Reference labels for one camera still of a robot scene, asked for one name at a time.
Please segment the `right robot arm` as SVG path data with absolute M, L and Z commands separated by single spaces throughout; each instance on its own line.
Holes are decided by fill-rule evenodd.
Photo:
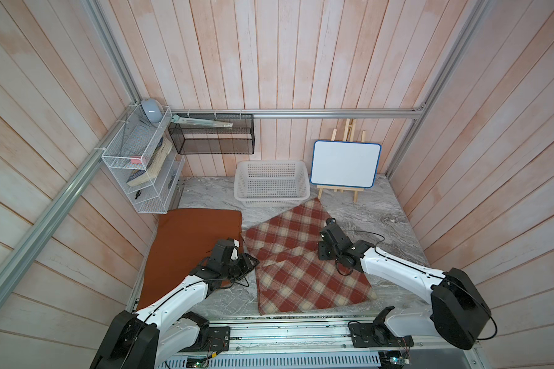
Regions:
M 493 320 L 489 306 L 466 272 L 421 266 L 367 241 L 351 241 L 336 220 L 320 232 L 319 259 L 335 261 L 350 272 L 383 278 L 425 301 L 412 310 L 385 307 L 371 323 L 349 323 L 354 347 L 411 347 L 413 337 L 442 338 L 461 350 L 471 349 Z

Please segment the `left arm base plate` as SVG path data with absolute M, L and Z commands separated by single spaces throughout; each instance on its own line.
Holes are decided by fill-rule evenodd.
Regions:
M 182 352 L 215 352 L 217 354 L 229 350 L 231 328 L 229 326 L 203 327 L 195 343 Z

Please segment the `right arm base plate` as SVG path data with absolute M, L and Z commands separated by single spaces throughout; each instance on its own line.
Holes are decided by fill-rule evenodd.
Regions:
M 351 321 L 348 329 L 354 348 L 414 346 L 412 336 L 397 337 L 384 324 Z

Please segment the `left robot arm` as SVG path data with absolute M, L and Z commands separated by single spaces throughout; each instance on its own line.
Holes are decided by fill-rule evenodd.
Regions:
M 90 365 L 92 368 L 156 368 L 173 355 L 206 352 L 208 359 L 229 350 L 229 327 L 211 327 L 192 308 L 212 292 L 246 286 L 259 260 L 224 239 L 171 292 L 131 313 L 115 316 Z

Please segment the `red plaid skirt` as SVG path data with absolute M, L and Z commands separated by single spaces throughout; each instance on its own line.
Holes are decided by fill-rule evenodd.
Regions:
M 260 315 L 337 308 L 376 299 L 365 275 L 341 275 L 342 267 L 319 260 L 320 231 L 330 214 L 307 201 L 245 231 L 255 268 Z

